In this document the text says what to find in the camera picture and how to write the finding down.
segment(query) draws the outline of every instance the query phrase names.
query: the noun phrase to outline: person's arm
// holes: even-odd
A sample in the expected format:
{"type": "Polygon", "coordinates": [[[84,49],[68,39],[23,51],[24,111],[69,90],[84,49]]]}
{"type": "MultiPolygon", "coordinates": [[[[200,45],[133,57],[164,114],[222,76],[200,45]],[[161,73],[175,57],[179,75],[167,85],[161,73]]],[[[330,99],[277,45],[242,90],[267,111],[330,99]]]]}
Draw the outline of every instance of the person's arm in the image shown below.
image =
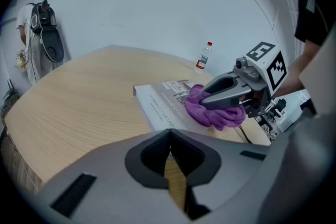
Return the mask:
{"type": "Polygon", "coordinates": [[[283,96],[304,89],[304,86],[299,79],[299,75],[317,54],[319,49],[319,45],[306,40],[303,54],[288,68],[288,77],[273,95],[273,99],[275,97],[283,96]]]}
{"type": "Polygon", "coordinates": [[[25,27],[22,25],[19,25],[19,31],[20,31],[20,38],[23,44],[26,46],[26,34],[25,34],[25,27]]]}

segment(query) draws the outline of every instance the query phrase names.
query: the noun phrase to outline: book cover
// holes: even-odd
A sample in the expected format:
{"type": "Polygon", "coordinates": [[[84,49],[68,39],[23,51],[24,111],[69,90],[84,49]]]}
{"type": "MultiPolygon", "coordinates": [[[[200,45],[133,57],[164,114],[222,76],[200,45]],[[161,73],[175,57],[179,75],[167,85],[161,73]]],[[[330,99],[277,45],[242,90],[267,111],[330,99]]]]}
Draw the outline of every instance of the book cover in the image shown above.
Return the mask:
{"type": "Polygon", "coordinates": [[[134,95],[154,131],[175,128],[204,134],[208,127],[196,122],[184,106],[193,86],[189,80],[134,86],[134,95]]]}

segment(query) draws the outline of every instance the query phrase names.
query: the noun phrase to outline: black cable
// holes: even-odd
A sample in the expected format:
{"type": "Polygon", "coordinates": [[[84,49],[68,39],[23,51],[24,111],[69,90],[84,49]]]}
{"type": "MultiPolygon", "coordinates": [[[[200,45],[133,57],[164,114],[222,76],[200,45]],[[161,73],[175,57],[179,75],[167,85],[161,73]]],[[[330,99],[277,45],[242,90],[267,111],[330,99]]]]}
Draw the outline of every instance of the black cable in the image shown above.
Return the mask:
{"type": "Polygon", "coordinates": [[[268,116],[270,119],[272,119],[273,122],[276,121],[275,118],[274,118],[274,116],[273,116],[271,113],[267,112],[267,116],[268,116]]]}
{"type": "Polygon", "coordinates": [[[246,141],[247,141],[248,143],[250,143],[250,144],[253,144],[253,143],[251,142],[251,140],[248,139],[248,137],[247,137],[246,133],[244,132],[244,130],[243,130],[243,128],[242,128],[241,125],[239,126],[239,128],[240,128],[241,132],[243,133],[243,135],[244,135],[246,141]]]}
{"type": "Polygon", "coordinates": [[[34,77],[35,77],[35,83],[37,83],[37,80],[36,80],[36,76],[35,76],[35,70],[34,70],[34,65],[33,65],[33,58],[31,57],[32,56],[32,53],[31,53],[31,43],[32,43],[32,38],[30,37],[30,34],[32,33],[31,29],[29,31],[29,50],[30,50],[30,60],[31,60],[31,67],[33,68],[33,73],[34,73],[34,77]]]}

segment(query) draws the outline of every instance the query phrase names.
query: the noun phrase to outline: robotic arm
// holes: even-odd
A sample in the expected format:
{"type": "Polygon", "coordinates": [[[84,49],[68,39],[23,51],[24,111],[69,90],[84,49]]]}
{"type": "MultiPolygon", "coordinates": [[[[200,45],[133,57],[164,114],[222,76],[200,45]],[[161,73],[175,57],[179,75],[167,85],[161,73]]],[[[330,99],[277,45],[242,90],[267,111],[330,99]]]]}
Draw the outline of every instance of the robotic arm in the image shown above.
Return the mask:
{"type": "Polygon", "coordinates": [[[232,71],[217,76],[204,87],[203,91],[211,95],[201,105],[213,110],[242,104],[249,118],[263,115],[274,106],[272,95],[287,75],[280,46],[261,42],[237,58],[232,71]]]}

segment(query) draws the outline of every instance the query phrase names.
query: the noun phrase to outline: black sleeve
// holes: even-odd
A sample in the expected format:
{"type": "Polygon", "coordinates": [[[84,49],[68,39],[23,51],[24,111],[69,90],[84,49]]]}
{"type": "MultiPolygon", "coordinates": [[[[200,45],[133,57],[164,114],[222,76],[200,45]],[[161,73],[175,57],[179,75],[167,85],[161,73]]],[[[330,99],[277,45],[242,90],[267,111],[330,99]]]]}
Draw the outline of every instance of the black sleeve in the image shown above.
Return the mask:
{"type": "Polygon", "coordinates": [[[328,34],[328,23],[325,20],[323,13],[315,3],[314,13],[308,10],[308,0],[298,0],[298,21],[295,31],[295,37],[302,42],[309,40],[319,46],[328,34]]]}

